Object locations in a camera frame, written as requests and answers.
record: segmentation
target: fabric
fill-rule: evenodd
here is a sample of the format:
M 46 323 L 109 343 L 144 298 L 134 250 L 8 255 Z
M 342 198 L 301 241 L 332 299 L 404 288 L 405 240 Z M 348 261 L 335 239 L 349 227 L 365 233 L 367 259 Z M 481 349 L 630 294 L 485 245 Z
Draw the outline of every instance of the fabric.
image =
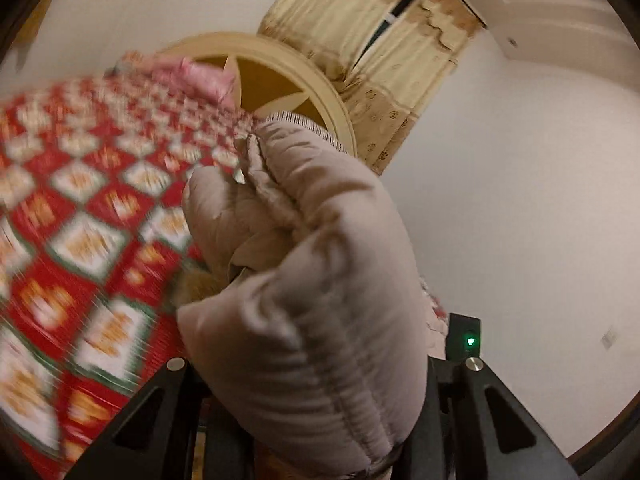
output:
M 233 110 L 236 107 L 232 92 L 236 82 L 235 72 L 217 66 L 196 63 L 180 56 L 155 54 L 144 56 L 139 52 L 127 52 L 118 63 L 119 72 L 140 72 L 151 76 L 172 91 L 181 91 L 188 97 L 202 98 L 209 103 Z
M 259 33 L 307 56 L 332 82 L 343 81 L 399 0 L 277 0 Z
M 0 410 L 45 480 L 183 352 L 163 300 L 201 258 L 182 191 L 200 166 L 232 172 L 253 127 L 141 74 L 0 107 Z
M 449 314 L 442 308 L 438 298 L 431 294 L 427 283 L 420 279 L 422 293 L 426 300 L 428 354 L 436 359 L 446 360 L 446 339 L 449 334 Z
M 264 124 L 241 153 L 245 186 L 200 168 L 183 209 L 207 263 L 257 273 L 178 310 L 188 353 L 287 463 L 375 475 L 412 430 L 426 384 L 425 303 L 404 225 L 373 173 L 305 128 Z
M 332 81 L 349 111 L 358 156 L 377 174 L 481 25 L 461 0 L 415 0 L 365 52 L 399 1 L 277 0 L 260 28 Z
M 340 88 L 358 155 L 382 174 L 477 28 L 460 0 L 415 0 Z
M 296 124 L 297 126 L 302 126 L 303 128 L 306 128 L 307 130 L 310 130 L 320 136 L 322 140 L 328 142 L 338 152 L 349 153 L 347 149 L 342 145 L 342 143 L 338 139 L 336 139 L 329 130 L 326 130 L 322 126 L 319 126 L 304 115 L 300 115 L 294 112 L 278 112 L 267 117 L 266 121 L 285 121 L 287 123 Z

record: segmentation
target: red patterned blanket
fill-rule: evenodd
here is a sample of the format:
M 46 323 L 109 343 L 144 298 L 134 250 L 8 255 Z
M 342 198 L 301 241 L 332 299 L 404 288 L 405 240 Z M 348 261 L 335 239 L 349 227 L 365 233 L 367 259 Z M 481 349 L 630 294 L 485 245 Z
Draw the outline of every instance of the red patterned blanket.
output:
M 182 190 L 199 165 L 233 171 L 253 127 L 141 75 L 0 108 L 0 410 L 45 480 L 181 352 L 163 303 L 198 259 Z

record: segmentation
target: ceiling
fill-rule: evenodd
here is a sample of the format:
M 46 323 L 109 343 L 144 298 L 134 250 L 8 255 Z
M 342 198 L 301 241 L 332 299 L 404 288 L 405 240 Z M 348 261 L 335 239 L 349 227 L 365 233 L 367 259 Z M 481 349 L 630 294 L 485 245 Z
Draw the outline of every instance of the ceiling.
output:
M 564 66 L 640 91 L 640 50 L 607 0 L 465 0 L 511 59 Z

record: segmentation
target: curtain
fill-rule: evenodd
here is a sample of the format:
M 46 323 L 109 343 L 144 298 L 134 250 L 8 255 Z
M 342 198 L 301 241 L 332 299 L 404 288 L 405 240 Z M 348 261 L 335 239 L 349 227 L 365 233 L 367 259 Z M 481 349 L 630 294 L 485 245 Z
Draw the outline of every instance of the curtain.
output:
M 382 174 L 480 27 L 460 0 L 415 0 L 338 87 L 358 156 Z
M 461 0 L 414 0 L 362 54 L 400 0 L 277 0 L 260 33 L 324 72 L 346 104 L 358 156 L 382 174 L 480 27 Z
M 258 33 L 292 46 L 340 82 L 398 1 L 277 0 Z

